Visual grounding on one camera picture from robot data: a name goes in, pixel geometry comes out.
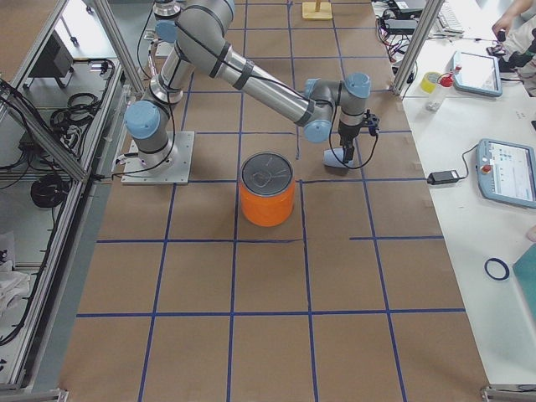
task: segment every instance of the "blue joint cap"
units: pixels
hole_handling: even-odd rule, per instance
[[[315,88],[318,80],[318,78],[309,78],[307,81],[305,81],[305,89],[303,90],[304,96],[307,98],[311,96],[312,90]]]
[[[161,19],[157,21],[157,25],[154,28],[158,37],[164,42],[169,44],[174,43],[177,40],[177,27],[175,22],[169,19]]]
[[[313,120],[303,127],[303,132],[310,142],[323,142],[332,132],[332,123],[329,120]]]
[[[353,73],[344,81],[347,91],[358,98],[370,96],[370,77],[364,73]]]
[[[134,138],[145,140],[160,126],[160,112],[148,100],[140,100],[126,109],[125,124]]]

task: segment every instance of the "orange cylinder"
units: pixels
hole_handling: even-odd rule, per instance
[[[291,215],[296,183],[291,164],[274,152],[249,157],[240,174],[240,207],[259,226],[277,226]]]

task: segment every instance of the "white bottle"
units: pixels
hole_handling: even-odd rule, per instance
[[[428,111],[438,111],[440,106],[443,104],[448,93],[451,91],[451,87],[454,85],[454,74],[458,74],[461,70],[461,66],[457,65],[454,71],[442,75],[437,84],[435,85],[434,90],[428,97],[426,101],[426,110]]]

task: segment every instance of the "wooden stand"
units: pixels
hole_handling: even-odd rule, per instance
[[[314,3],[303,3],[301,6],[303,19],[333,19],[331,3],[316,0]]]

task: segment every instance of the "keyboard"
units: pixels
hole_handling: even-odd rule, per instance
[[[449,34],[463,34],[465,32],[458,18],[456,18],[454,11],[452,11],[451,5],[446,0],[443,2],[441,10],[437,14],[437,21],[443,32]]]

